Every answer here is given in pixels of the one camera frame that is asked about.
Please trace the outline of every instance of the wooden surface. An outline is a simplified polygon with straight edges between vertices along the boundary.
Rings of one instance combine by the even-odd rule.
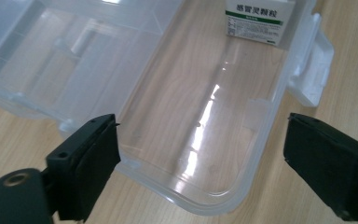
[[[315,10],[336,50],[322,101],[306,108],[284,95],[251,191],[236,210],[196,216],[114,172],[88,223],[342,223],[282,157],[290,112],[321,119],[358,140],[358,1],[319,1]],[[44,158],[61,141],[54,122],[20,119],[0,109],[0,176],[44,168]]]

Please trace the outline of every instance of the white and green box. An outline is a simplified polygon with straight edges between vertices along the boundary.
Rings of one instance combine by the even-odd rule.
[[[227,34],[279,45],[293,0],[227,0]]]

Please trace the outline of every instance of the transparent storage box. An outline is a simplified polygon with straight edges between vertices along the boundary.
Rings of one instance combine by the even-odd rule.
[[[334,51],[314,4],[296,1],[275,48],[226,35],[224,0],[0,0],[0,106],[67,134],[115,113],[117,170],[222,214],[249,191],[286,87],[319,103]]]

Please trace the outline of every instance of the plastic latch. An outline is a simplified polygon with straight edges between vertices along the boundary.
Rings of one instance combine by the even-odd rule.
[[[287,88],[304,106],[317,106],[327,82],[334,48],[319,29],[321,17],[315,14],[305,50],[298,54],[299,64],[290,77]]]

